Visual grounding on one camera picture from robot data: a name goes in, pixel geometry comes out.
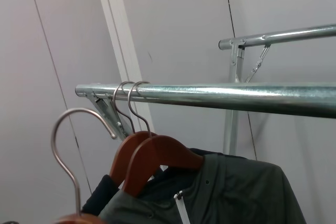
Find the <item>metal pipe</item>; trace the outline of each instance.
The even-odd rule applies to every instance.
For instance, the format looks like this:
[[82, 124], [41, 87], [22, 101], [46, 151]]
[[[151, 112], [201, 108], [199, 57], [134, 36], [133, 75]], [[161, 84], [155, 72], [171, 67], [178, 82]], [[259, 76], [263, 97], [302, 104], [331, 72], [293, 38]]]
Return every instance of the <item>metal pipe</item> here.
[[331, 36], [336, 36], [336, 24], [314, 26], [287, 31], [277, 31], [267, 34], [257, 34], [239, 38], [223, 39], [219, 41], [218, 46], [220, 50], [225, 50], [225, 49], [231, 49], [232, 44], [235, 44], [238, 41], [242, 40], [245, 40], [245, 43], [240, 47], [245, 48], [245, 47], [271, 45], [275, 43], [283, 43], [305, 39], [316, 39]]
[[[113, 94], [118, 84], [78, 85], [80, 97]], [[127, 100], [126, 84], [117, 100]], [[132, 93], [138, 102], [197, 106], [228, 110], [336, 118], [336, 83], [226, 83], [190, 86], [142, 84]]]

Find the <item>door frame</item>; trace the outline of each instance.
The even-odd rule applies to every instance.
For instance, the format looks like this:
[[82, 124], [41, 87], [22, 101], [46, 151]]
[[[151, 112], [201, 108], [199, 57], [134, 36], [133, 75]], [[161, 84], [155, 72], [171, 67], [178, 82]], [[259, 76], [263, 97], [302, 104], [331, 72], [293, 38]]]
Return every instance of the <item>door frame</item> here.
[[[105, 19], [109, 29], [115, 58], [117, 60], [121, 81], [141, 81], [141, 70], [135, 50], [131, 28], [128, 22], [123, 0], [101, 0]], [[149, 127], [154, 131], [154, 125], [147, 103], [139, 102], [133, 107], [146, 118]], [[131, 114], [136, 131], [146, 130], [145, 124]]]

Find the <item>silver hook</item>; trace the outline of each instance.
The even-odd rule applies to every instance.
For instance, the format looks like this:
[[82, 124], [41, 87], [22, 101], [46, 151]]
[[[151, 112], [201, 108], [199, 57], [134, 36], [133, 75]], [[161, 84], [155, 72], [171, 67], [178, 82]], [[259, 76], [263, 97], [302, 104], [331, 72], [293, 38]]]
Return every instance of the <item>silver hook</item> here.
[[59, 157], [58, 150], [56, 148], [56, 133], [58, 130], [58, 127], [60, 126], [61, 122], [70, 114], [76, 113], [76, 112], [85, 112], [89, 113], [91, 115], [94, 115], [96, 118], [99, 119], [100, 122], [105, 126], [107, 131], [110, 133], [111, 137], [113, 139], [116, 139], [117, 136], [114, 134], [114, 132], [109, 128], [108, 124], [104, 121], [104, 119], [95, 111], [89, 110], [86, 108], [74, 108], [74, 109], [69, 109], [65, 111], [56, 121], [54, 127], [52, 128], [52, 133], [51, 133], [51, 149], [54, 154], [54, 157], [56, 161], [59, 163], [59, 165], [63, 168], [63, 170], [69, 175], [71, 178], [74, 186], [75, 186], [75, 196], [76, 196], [76, 214], [80, 216], [80, 188], [79, 188], [79, 183], [77, 178], [74, 176], [72, 171], [64, 164], [64, 162], [61, 160]]
[[131, 87], [130, 92], [128, 92], [128, 95], [127, 95], [127, 104], [128, 104], [128, 107], [129, 107], [130, 111], [131, 111], [136, 117], [140, 118], [142, 121], [145, 122], [146, 127], [147, 127], [147, 130], [148, 130], [148, 135], [149, 135], [149, 137], [152, 137], [152, 133], [151, 133], [151, 130], [149, 129], [149, 124], [148, 124], [147, 120], [146, 120], [144, 117], [142, 117], [141, 115], [137, 114], [137, 113], [132, 109], [132, 106], [131, 106], [131, 93], [132, 93], [134, 87], [138, 87], [138, 85], [140, 85], [140, 84], [142, 84], [142, 83], [149, 83], [149, 82], [147, 82], [147, 81], [138, 81], [136, 84], [134, 84], [133, 87]]
[[112, 97], [112, 104], [115, 108], [116, 111], [118, 111], [120, 114], [122, 114], [123, 116], [125, 116], [126, 118], [128, 118], [128, 120], [130, 120], [131, 123], [131, 127], [132, 127], [132, 131], [133, 133], [135, 133], [135, 129], [134, 129], [134, 124], [133, 124], [133, 120], [131, 119], [130, 116], [124, 114], [123, 112], [121, 112], [118, 108], [117, 108], [117, 104], [116, 104], [116, 95], [117, 95], [117, 91], [119, 90], [120, 87], [124, 86], [127, 83], [134, 83], [134, 81], [124, 81], [122, 83], [120, 83], [120, 85], [115, 89], [115, 91], [113, 92], [113, 97]]

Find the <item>clothes hanger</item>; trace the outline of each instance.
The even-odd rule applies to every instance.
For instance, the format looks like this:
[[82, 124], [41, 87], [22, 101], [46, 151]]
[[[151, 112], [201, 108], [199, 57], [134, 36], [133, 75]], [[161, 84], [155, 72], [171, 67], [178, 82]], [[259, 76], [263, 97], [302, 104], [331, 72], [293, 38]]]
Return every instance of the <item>clothes hanger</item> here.
[[[146, 120], [145, 123], [148, 133], [150, 133], [149, 124]], [[136, 197], [148, 179], [160, 168], [160, 165], [200, 169], [203, 161], [202, 156], [193, 153], [178, 140], [170, 136], [157, 135], [149, 137], [134, 151], [127, 169], [122, 190]]]
[[107, 131], [110, 133], [112, 139], [116, 139], [117, 136], [114, 134], [112, 129], [109, 128], [108, 124], [104, 121], [104, 119], [95, 111], [85, 109], [85, 108], [74, 108], [69, 109], [65, 111], [56, 121], [54, 128], [52, 129], [51, 134], [51, 149], [54, 154], [54, 157], [56, 161], [59, 163], [59, 165], [63, 168], [63, 170], [69, 175], [71, 178], [74, 186], [75, 186], [75, 196], [76, 196], [76, 213], [68, 216], [64, 216], [56, 221], [57, 224], [105, 224], [104, 221], [99, 219], [97, 216], [90, 215], [90, 214], [82, 214], [80, 212], [80, 188], [77, 178], [74, 176], [72, 171], [64, 164], [64, 162], [59, 157], [58, 150], [56, 148], [56, 134], [58, 127], [60, 126], [61, 122], [69, 115], [76, 113], [76, 112], [84, 112], [89, 113], [91, 115], [94, 115], [96, 118], [99, 119], [99, 121], [105, 126]]
[[[117, 187], [119, 187], [121, 185], [121, 183], [125, 180], [126, 177], [126, 171], [129, 165], [129, 162], [131, 160], [132, 154], [135, 151], [135, 149], [139, 146], [139, 144], [141, 144], [144, 140], [146, 140], [148, 137], [150, 136], [156, 136], [155, 133], [152, 133], [150, 131], [139, 131], [139, 132], [135, 132], [134, 130], [134, 124], [132, 119], [122, 113], [116, 105], [116, 94], [117, 91], [120, 87], [122, 87], [123, 85], [125, 85], [126, 83], [134, 83], [132, 81], [124, 81], [122, 82], [114, 91], [113, 93], [113, 97], [112, 97], [112, 104], [114, 106], [114, 108], [121, 113], [122, 115], [126, 116], [132, 125], [132, 130], [133, 130], [133, 134], [126, 137], [125, 140], [120, 144], [116, 155], [114, 156], [114, 160], [113, 160], [113, 164], [110, 170], [110, 177], [113, 180], [113, 182], [116, 184]], [[127, 102], [128, 102], [128, 106], [130, 108], [130, 111], [137, 116], [138, 118], [144, 120], [146, 126], [148, 125], [148, 122], [141, 116], [139, 116], [138, 114], [135, 113], [135, 111], [132, 109], [131, 107], [131, 92], [133, 91], [134, 87], [137, 86], [138, 84], [141, 83], [148, 83], [145, 81], [139, 81], [137, 83], [135, 83], [133, 85], [133, 87], [131, 88], [130, 92], [128, 93], [127, 96]]]

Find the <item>gray jacket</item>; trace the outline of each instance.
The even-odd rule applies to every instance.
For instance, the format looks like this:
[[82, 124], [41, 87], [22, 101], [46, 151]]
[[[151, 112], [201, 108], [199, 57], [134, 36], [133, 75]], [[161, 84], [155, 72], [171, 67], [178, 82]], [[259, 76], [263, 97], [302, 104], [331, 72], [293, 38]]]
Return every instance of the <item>gray jacket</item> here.
[[[183, 190], [191, 224], [306, 223], [280, 167], [216, 154], [204, 158], [192, 186]], [[112, 224], [182, 223], [173, 198], [161, 202], [144, 201], [122, 190], [110, 200], [99, 217]]]

